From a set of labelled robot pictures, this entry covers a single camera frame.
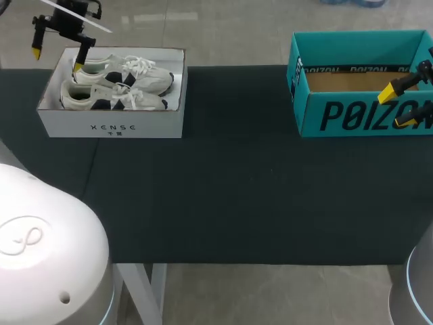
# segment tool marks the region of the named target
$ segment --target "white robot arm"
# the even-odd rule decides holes
[[[0,142],[0,325],[115,325],[106,233]]]

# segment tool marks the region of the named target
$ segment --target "dark green table mat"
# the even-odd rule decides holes
[[[432,220],[433,139],[302,139],[285,66],[190,68],[183,135],[99,141],[114,262],[397,264]]]
[[[36,112],[50,70],[0,70],[0,139],[35,176],[82,198],[97,139],[50,139]]]

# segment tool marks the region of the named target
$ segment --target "shoe sole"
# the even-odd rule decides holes
[[[175,82],[175,76],[173,75],[173,73],[170,72],[170,75],[171,75],[171,84],[168,86],[168,88],[165,91],[163,91],[162,93],[160,93],[158,96],[164,97],[167,93],[170,92],[171,86]]]

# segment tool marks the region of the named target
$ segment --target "sneaker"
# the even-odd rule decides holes
[[[113,87],[122,83],[159,96],[165,95],[175,80],[173,73],[156,68],[153,61],[137,56],[121,58],[115,55],[103,60],[86,60],[81,69],[73,72],[72,76],[75,82],[81,85],[99,83]]]
[[[126,85],[109,88],[72,81],[62,83],[60,102],[67,110],[166,110],[168,107],[161,97]]]

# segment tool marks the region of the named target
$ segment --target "gray tile floor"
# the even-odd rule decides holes
[[[319,0],[103,0],[98,45],[182,47],[189,65],[286,64],[297,30],[422,28],[433,31],[431,0],[388,0],[380,9]],[[3,68],[53,68],[66,45],[47,34],[32,56],[32,17],[51,8],[13,0],[0,17]],[[164,325],[388,324],[386,266],[169,265]],[[129,304],[127,325],[140,324]]]
[[[297,30],[425,28],[433,30],[431,0],[388,0],[379,9],[324,5],[319,0],[103,0],[101,23],[86,33],[98,45],[184,47],[189,65],[285,64]],[[53,68],[65,45],[46,36],[35,62],[32,17],[50,14],[38,0],[13,0],[0,18],[4,68]]]
[[[390,325],[390,287],[381,265],[169,265],[164,325]]]

